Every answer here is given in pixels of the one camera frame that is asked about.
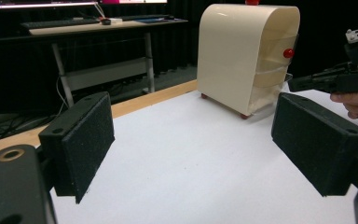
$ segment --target hand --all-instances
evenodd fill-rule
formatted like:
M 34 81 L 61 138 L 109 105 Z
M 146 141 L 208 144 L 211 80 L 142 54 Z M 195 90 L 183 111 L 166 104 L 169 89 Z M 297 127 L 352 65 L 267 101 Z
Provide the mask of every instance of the hand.
M 336 103 L 344 104 L 348 110 L 348 117 L 358 119 L 358 92 L 356 93 L 333 93 L 330 99 Z

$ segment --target white tabletop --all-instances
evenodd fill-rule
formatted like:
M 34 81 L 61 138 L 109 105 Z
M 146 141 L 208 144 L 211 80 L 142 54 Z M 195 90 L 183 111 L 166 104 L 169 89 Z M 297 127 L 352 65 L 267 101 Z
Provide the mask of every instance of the white tabletop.
M 301 94 L 346 116 L 328 94 Z M 81 204 L 51 192 L 59 223 L 354 223 L 357 189 L 322 197 L 272 142 L 273 111 L 243 120 L 193 91 L 114 119 Z

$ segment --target red foot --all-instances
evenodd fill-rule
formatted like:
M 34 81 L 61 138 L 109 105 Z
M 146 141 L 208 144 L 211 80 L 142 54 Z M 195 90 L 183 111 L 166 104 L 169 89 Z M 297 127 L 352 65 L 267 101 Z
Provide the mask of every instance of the red foot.
M 248 119 L 250 116 L 247 116 L 247 115 L 244 115 L 244 114 L 241 114 L 241 118 L 242 119 Z

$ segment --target metal table leg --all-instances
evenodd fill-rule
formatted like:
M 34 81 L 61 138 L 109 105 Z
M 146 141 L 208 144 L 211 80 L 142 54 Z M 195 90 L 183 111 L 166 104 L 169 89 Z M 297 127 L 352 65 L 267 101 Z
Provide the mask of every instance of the metal table leg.
M 147 72 L 147 93 L 155 91 L 154 71 L 153 71 L 153 54 L 150 33 L 145 33 L 145 56 Z
M 68 80 L 65 75 L 65 70 L 63 69 L 61 54 L 57 44 L 52 44 L 51 46 L 53 48 L 54 57 L 57 62 L 59 76 L 62 82 L 63 90 L 65 92 L 66 101 L 68 102 L 68 106 L 71 107 L 72 105 L 74 105 L 74 98 L 72 96 L 71 89 L 69 88 L 68 85 Z

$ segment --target floor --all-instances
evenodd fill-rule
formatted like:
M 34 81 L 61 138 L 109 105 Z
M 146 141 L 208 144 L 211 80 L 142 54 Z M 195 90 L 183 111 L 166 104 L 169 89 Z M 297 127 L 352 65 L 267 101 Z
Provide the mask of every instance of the floor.
M 160 91 L 196 78 L 196 66 L 189 65 L 187 67 L 177 68 L 176 70 L 170 70 L 166 73 L 155 75 L 155 89 L 156 91 Z M 82 91 L 75 91 L 73 94 L 76 101 L 97 91 L 108 91 L 113 105 L 144 95 L 145 93 L 143 89 L 146 87 L 147 77 L 146 75 L 140 75 L 88 88 Z M 50 115 L 48 117 L 39 117 L 37 115 L 24 116 L 21 114 L 0 114 L 0 139 L 47 125 L 61 112 L 62 111 L 60 110 L 56 115 Z

